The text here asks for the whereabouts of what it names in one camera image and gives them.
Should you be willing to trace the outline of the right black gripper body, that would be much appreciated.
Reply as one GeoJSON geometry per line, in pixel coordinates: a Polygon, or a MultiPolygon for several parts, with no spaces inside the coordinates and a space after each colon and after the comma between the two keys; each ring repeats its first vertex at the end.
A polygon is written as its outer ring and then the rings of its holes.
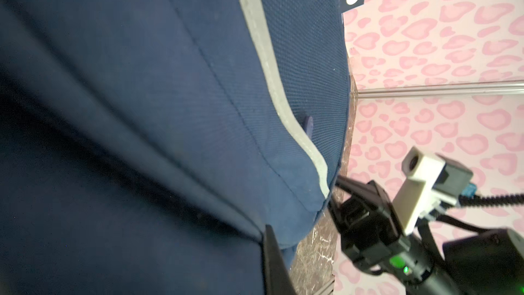
{"type": "Polygon", "coordinates": [[[349,195],[331,199],[329,212],[341,235],[341,251],[360,272],[395,277],[407,294],[461,294],[435,243],[405,235],[382,187],[344,176],[336,187],[349,195]]]}

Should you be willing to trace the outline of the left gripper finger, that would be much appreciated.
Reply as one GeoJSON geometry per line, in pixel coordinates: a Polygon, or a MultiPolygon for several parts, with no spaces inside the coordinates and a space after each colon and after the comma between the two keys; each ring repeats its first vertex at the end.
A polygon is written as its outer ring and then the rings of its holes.
{"type": "Polygon", "coordinates": [[[266,225],[263,234],[263,279],[266,295],[296,295],[278,247],[274,230],[266,225]]]}

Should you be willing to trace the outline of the navy blue student backpack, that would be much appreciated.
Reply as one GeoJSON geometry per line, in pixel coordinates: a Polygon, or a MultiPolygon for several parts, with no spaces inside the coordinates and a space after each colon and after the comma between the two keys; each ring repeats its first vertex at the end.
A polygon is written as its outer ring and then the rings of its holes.
{"type": "Polygon", "coordinates": [[[345,0],[1,0],[1,293],[265,294],[342,165],[345,0]]]}

